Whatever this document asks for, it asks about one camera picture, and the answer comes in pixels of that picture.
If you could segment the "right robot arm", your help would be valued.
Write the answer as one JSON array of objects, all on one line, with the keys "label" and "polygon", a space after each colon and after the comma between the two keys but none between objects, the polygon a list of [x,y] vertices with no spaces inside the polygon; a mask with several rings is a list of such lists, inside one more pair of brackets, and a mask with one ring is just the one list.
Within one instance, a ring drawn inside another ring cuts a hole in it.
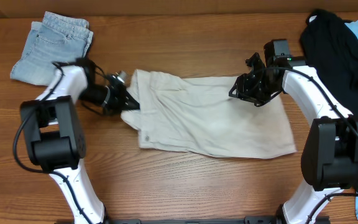
[{"label": "right robot arm", "polygon": [[329,223],[320,212],[332,198],[348,197],[346,190],[358,184],[358,119],[332,96],[315,68],[291,55],[287,40],[266,43],[264,56],[255,53],[246,60],[251,71],[237,77],[229,96],[261,107],[286,93],[307,118],[310,131],[296,192],[275,215],[248,216],[244,222]]}]

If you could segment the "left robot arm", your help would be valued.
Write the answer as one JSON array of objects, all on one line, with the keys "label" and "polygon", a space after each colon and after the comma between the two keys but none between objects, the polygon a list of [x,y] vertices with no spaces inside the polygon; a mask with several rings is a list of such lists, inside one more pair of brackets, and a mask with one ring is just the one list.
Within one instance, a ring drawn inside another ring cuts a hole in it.
[{"label": "left robot arm", "polygon": [[24,170],[49,175],[59,186],[74,223],[112,223],[85,169],[86,141],[75,108],[78,100],[101,116],[139,110],[127,91],[126,73],[104,73],[92,60],[54,62],[55,78],[35,100],[21,104],[21,125],[12,152]]}]

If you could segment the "black t-shirt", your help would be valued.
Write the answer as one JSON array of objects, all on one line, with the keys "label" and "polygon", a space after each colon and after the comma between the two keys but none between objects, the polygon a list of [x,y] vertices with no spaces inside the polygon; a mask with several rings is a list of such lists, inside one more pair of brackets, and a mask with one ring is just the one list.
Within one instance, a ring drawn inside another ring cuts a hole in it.
[{"label": "black t-shirt", "polygon": [[334,13],[315,9],[300,42],[326,88],[358,118],[358,38],[345,23]]}]

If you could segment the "folded light blue jeans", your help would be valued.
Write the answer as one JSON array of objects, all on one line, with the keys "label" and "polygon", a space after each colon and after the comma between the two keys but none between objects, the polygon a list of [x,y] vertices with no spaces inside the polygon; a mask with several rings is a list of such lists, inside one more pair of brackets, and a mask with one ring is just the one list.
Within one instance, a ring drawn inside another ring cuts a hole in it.
[{"label": "folded light blue jeans", "polygon": [[45,12],[41,22],[32,22],[21,58],[13,66],[10,78],[47,86],[55,76],[53,63],[85,57],[92,39],[87,20]]}]

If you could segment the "beige khaki shorts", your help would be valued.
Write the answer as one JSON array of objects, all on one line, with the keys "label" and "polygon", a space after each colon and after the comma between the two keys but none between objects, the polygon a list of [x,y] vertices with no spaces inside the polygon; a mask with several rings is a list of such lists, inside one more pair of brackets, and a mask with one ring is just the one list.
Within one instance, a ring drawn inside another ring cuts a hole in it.
[{"label": "beige khaki shorts", "polygon": [[136,70],[127,90],[140,108],[121,118],[137,130],[144,149],[256,159],[295,153],[281,99],[256,107],[232,98],[235,80]]}]

